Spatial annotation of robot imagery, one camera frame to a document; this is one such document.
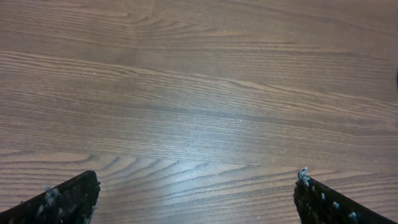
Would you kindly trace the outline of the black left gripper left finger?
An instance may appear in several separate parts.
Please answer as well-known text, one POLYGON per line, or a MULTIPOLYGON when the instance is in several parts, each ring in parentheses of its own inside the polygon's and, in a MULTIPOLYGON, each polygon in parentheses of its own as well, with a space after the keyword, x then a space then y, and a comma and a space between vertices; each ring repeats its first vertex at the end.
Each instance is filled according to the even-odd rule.
POLYGON ((96 172, 85 171, 1 212, 1 224, 88 224, 100 190, 96 172))

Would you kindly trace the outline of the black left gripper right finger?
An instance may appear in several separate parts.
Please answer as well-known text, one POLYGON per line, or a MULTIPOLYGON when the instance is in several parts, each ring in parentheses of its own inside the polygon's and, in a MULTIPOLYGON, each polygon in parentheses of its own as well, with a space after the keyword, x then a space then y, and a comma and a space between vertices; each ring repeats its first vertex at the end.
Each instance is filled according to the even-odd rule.
POLYGON ((302 224, 397 224, 299 170, 294 203, 302 224))

